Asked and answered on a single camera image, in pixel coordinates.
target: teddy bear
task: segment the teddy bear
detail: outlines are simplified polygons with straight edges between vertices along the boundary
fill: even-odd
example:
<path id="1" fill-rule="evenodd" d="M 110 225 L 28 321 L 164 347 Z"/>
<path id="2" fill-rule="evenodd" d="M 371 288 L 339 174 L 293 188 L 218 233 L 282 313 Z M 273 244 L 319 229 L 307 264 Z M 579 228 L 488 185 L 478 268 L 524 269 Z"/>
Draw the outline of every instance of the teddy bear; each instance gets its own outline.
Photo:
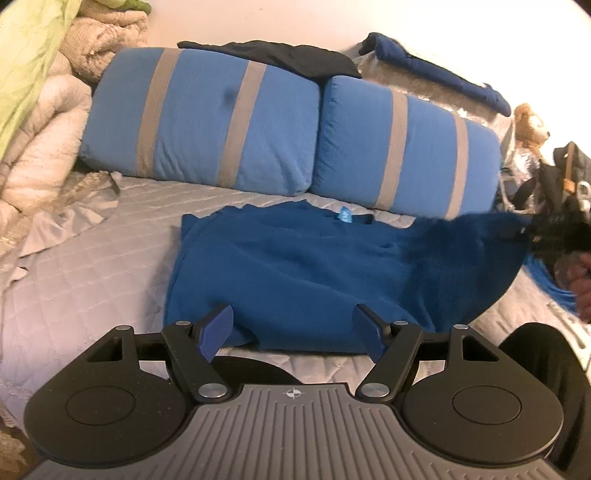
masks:
<path id="1" fill-rule="evenodd" d="M 533 213 L 537 210 L 538 171 L 544 162 L 540 148 L 550 132 L 528 103 L 515 108 L 514 125 L 515 148 L 501 171 L 503 203 L 508 210 Z"/>

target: tag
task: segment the tag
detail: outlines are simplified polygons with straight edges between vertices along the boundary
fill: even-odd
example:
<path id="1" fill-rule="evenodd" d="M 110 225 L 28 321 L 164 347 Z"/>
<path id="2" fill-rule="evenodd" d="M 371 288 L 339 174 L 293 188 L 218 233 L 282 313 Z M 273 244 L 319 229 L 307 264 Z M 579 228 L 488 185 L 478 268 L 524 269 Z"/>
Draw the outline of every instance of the tag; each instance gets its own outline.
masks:
<path id="1" fill-rule="evenodd" d="M 576 185 L 572 180 L 564 179 L 564 189 L 567 192 L 574 193 L 574 191 L 576 190 Z"/>
<path id="2" fill-rule="evenodd" d="M 353 223 L 353 214 L 347 207 L 342 207 L 339 213 L 339 220 L 345 223 Z"/>

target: bed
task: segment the bed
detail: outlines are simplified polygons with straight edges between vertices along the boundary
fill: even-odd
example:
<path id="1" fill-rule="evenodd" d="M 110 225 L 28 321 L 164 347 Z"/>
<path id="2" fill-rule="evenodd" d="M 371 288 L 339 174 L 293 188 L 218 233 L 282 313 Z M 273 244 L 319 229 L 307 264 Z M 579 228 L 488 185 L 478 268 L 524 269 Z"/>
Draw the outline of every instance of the bed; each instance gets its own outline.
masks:
<path id="1" fill-rule="evenodd" d="M 136 333 L 162 327 L 168 277 L 179 247 L 181 215 L 208 214 L 225 205 L 306 199 L 335 212 L 345 205 L 354 214 L 367 210 L 306 193 L 286 198 L 171 181 L 134 179 L 113 174 L 120 189 L 114 214 L 79 236 L 21 259 L 28 275 L 4 297 L 0 400 L 17 425 L 27 400 L 62 367 L 116 325 Z M 412 218 L 373 212 L 376 218 L 404 228 Z M 509 291 L 472 326 L 501 342 L 526 322 L 559 328 L 589 370 L 591 330 L 554 304 L 521 271 Z M 373 363 L 365 355 L 257 352 L 223 349 L 219 355 L 256 358 L 278 365 L 305 383 L 345 382 L 354 391 Z M 440 371 L 444 362 L 422 362 L 417 380 Z M 142 368 L 165 375 L 164 365 Z"/>

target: white wall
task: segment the white wall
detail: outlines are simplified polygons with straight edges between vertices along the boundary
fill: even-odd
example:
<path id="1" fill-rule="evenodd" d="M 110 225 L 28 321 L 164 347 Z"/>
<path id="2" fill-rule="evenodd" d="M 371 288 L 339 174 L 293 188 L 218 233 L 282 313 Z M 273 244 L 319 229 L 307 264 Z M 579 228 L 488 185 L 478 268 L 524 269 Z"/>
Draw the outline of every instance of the white wall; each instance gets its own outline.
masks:
<path id="1" fill-rule="evenodd" d="M 268 40 L 346 50 L 377 31 L 529 102 L 591 155 L 591 18 L 572 0 L 151 0 L 151 45 Z"/>

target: person's leg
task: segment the person's leg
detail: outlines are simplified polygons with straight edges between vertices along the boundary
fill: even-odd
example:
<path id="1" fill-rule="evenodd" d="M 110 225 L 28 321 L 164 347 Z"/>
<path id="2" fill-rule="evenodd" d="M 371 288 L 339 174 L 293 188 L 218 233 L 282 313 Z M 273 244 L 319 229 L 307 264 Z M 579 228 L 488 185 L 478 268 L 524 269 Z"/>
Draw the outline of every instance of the person's leg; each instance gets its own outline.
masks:
<path id="1" fill-rule="evenodd" d="M 560 400 L 564 425 L 548 460 L 571 480 L 591 479 L 591 385 L 564 336 L 527 323 L 499 347 Z"/>

